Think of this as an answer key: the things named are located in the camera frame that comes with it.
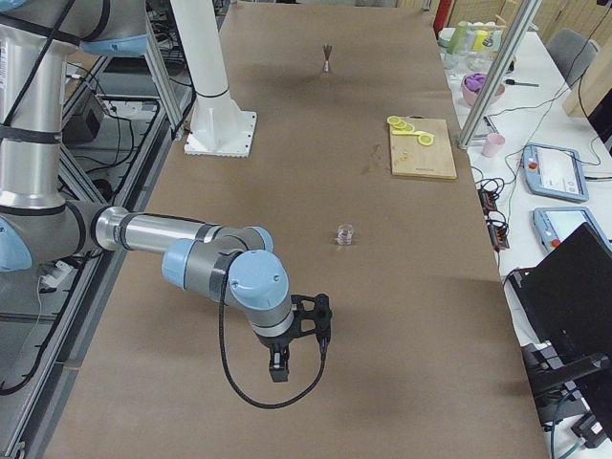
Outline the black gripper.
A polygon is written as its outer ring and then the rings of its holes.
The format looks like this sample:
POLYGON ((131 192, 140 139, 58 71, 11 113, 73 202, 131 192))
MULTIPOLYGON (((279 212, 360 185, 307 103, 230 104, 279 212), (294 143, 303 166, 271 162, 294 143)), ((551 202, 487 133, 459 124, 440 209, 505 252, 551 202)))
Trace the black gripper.
POLYGON ((274 383, 286 382, 289 379, 289 346, 295 338, 291 331, 276 337, 257 335, 259 341, 270 350, 269 372, 274 383))

